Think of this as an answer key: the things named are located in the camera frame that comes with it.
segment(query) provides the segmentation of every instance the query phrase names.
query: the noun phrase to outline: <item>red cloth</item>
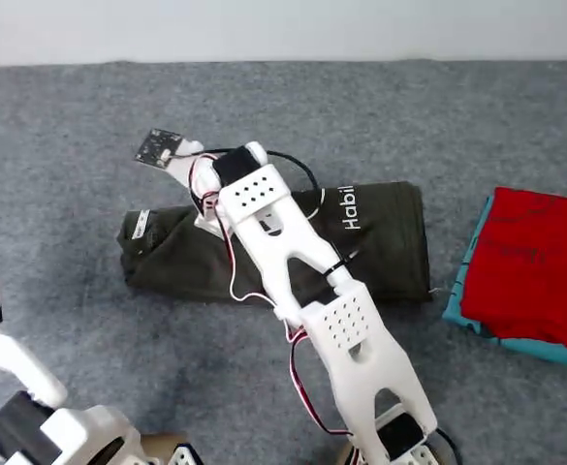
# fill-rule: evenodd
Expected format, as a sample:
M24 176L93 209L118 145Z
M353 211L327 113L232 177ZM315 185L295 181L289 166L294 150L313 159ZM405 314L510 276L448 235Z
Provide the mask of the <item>red cloth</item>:
M567 347L566 198L496 188L461 309L499 338Z

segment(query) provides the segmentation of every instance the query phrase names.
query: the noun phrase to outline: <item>teal fabric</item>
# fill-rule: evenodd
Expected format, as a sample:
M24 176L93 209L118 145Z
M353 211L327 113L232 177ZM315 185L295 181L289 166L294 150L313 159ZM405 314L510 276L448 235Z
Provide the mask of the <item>teal fabric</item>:
M468 264L470 264L470 260L472 259L475 252L477 239L479 238L479 234L481 233L484 224L486 223L492 207L492 202L493 196L490 196L481 215L479 224L477 225L477 229L473 234L473 238L470 241L468 250L466 250L466 254L464 255L462 265L459 268L459 272L457 273L456 283L454 284L451 291L449 303L447 304L447 308L442 317L449 322L465 326L473 330L475 333L479 334L482 337L486 337L489 341L495 344L507 347L515 351L531 354L539 358L544 358L546 360L558 361L560 363L567 364L567 348L561 344L551 344L534 339L499 339L497 337L494 337L490 333L490 331L480 322L469 320L461 315L460 302L463 296Z

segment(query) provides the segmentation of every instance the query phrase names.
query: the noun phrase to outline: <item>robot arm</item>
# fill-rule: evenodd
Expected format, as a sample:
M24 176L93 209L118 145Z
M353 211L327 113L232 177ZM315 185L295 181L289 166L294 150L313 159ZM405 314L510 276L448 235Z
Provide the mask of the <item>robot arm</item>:
M186 161L168 162L164 169L186 184L177 175L186 172L177 168ZM332 246L315 233L265 150L250 142L199 164L192 181L187 184L194 197L217 193L216 215L226 219L221 227L229 225L260 270L277 318L308 334L328 370L350 441L364 460L371 465L418 463L415 456L437 422L408 355L384 327L366 286L352 278ZM206 214L202 209L201 216ZM268 233L264 222L280 225L278 234ZM325 276L334 293L329 303L299 305L290 287L291 258ZM375 396L384 388L400 404L378 416Z
M0 332L0 370L25 386L0 409L0 461L10 465L200 465L181 438L155 438L153 455L132 424L111 407L60 408L63 385L25 347Z
M150 150L142 147L138 160L191 187L205 214L200 218L202 227L224 239L227 229L236 234L262 274L277 318L306 332L328 370L350 442L362 455L360 459L358 453L352 454L345 464L438 463L425 445L436 429L436 417L408 356L384 327L366 286L350 275L332 246L312 229L265 150L251 142L200 164L193 185L194 161L187 165L186 159L174 155L185 156L201 145L163 133L156 135L158 141L172 136ZM215 218L207 217L200 205L200 196L206 195L217 196ZM277 225L278 234L263 228L269 222ZM218 226L224 231L217 231ZM287 269L292 257L325 276L333 291L330 302L299 305ZM30 352L1 332L0 370L13 373L27 389L0 409L0 461L9 465L203 465L176 436L162 440L158 436L147 447L148 441L113 408L96 406L84 412L61 408L67 396L64 387ZM400 403L377 416L374 398L383 388ZM166 451L156 444L161 441Z

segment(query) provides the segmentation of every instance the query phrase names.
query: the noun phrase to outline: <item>perforated plate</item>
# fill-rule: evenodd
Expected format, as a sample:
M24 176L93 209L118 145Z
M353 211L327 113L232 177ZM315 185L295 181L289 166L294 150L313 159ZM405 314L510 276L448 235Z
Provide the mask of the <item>perforated plate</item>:
M324 316L331 338L339 349L349 351L365 339L369 324L359 295L343 295L328 306Z
M239 223L265 206L290 194L273 165L266 165L225 187L219 195L232 223Z

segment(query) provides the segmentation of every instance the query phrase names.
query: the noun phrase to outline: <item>gray carpet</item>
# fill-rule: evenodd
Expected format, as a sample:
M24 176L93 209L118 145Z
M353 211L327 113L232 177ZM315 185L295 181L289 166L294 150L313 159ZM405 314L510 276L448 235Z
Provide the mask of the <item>gray carpet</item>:
M260 140L330 186L420 185L439 288L451 287L494 186L567 196L567 63L0 69L5 330L65 382L72 406L112 404L144 432L188 431L208 464L329 464L340 442L302 410L268 311L124 285L114 241L124 211L189 201L132 162L151 127L208 146ZM282 168L293 187L306 185ZM442 322L448 294L383 313L467 463L567 464L567 367ZM299 358L337 424L310 346ZM0 375L0 400L15 387Z

